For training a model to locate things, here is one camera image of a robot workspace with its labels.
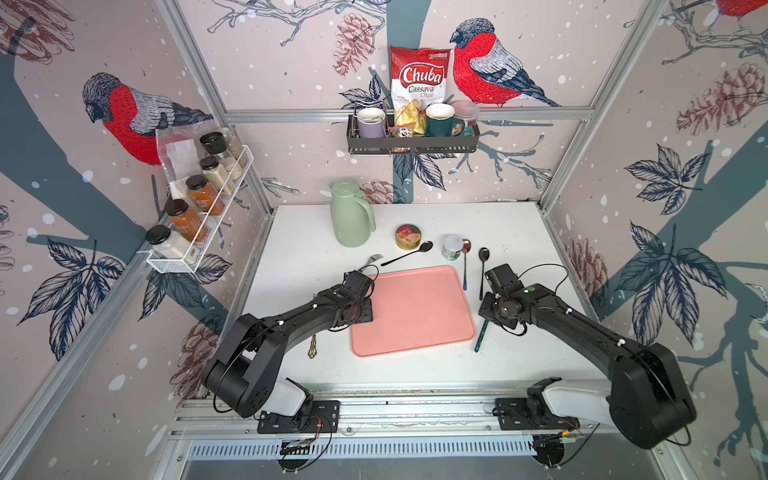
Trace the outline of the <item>teal handle fork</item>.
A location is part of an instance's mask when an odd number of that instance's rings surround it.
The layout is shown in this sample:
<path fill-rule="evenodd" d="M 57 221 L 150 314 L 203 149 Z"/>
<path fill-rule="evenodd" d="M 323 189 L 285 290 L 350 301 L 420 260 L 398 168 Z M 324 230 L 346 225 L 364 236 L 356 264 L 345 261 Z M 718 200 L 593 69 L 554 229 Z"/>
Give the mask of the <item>teal handle fork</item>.
<path fill-rule="evenodd" d="M 483 340 L 484 340 L 484 337 L 485 337 L 488 325 L 489 325 L 489 321 L 488 320 L 484 320 L 483 324 L 481 326 L 481 329 L 480 329 L 480 331 L 478 333 L 475 345 L 474 345 L 473 351 L 475 353 L 479 353 L 479 351 L 481 349 L 481 346 L 482 346 L 482 343 L 483 343 Z"/>

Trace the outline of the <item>grey marble handle fork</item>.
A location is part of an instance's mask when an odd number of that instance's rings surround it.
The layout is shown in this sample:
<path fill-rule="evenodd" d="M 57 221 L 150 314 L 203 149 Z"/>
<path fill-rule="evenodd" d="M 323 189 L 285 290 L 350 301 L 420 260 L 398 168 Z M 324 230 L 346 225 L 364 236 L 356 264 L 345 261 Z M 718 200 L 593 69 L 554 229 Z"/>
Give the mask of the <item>grey marble handle fork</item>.
<path fill-rule="evenodd" d="M 377 261 L 381 260 L 382 258 L 383 258 L 383 256 L 382 256 L 381 254 L 374 254 L 374 255 L 371 255 L 371 256 L 370 256 L 370 257 L 369 257 L 369 258 L 366 260 L 366 262 L 364 263 L 364 265 L 363 265 L 362 267 L 360 267 L 360 268 L 359 268 L 359 271 L 362 271 L 363 269 L 367 268 L 367 267 L 368 267 L 368 266 L 370 266 L 370 265 L 374 265 L 374 264 L 375 264 Z"/>

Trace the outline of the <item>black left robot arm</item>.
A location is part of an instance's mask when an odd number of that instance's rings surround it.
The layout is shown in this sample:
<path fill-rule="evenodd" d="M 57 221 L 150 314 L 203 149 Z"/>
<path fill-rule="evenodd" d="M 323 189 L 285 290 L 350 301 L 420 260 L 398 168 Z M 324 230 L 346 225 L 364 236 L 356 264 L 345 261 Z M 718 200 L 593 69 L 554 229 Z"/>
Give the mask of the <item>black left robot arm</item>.
<path fill-rule="evenodd" d="M 375 279 L 349 271 L 340 284 L 285 313 L 243 314 L 201 374 L 202 385 L 243 418 L 260 411 L 278 384 L 285 354 L 313 335 L 373 320 Z"/>

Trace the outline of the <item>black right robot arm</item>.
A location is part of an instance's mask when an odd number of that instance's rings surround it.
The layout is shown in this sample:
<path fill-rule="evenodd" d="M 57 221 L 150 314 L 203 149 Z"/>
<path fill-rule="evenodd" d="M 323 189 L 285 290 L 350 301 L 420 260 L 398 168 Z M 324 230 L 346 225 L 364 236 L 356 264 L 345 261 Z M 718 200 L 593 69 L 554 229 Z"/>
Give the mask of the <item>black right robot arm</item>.
<path fill-rule="evenodd" d="M 675 355 L 589 319 L 541 285 L 526 286 L 502 264 L 484 273 L 489 291 L 479 315 L 501 328 L 533 325 L 563 341 L 606 377 L 606 394 L 595 406 L 637 447 L 651 449 L 697 419 L 697 410 Z"/>

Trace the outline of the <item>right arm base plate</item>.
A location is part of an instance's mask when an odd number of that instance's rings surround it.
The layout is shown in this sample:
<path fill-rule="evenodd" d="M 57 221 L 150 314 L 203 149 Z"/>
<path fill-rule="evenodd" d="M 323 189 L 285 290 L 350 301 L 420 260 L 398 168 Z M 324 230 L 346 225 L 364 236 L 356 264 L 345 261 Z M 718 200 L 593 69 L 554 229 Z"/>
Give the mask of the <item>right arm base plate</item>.
<path fill-rule="evenodd" d="M 580 422 L 574 417 L 560 417 L 545 405 L 530 406 L 530 398 L 497 398 L 492 409 L 502 431 L 575 431 Z"/>

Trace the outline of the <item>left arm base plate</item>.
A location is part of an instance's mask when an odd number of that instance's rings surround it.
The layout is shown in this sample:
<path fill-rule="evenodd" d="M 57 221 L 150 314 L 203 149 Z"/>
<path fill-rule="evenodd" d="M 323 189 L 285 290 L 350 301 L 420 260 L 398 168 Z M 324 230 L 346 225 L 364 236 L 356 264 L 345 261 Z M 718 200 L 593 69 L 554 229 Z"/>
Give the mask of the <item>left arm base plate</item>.
<path fill-rule="evenodd" d="M 274 412 L 261 412 L 258 417 L 259 434 L 336 433 L 341 402 L 337 400 L 307 400 L 292 416 Z"/>

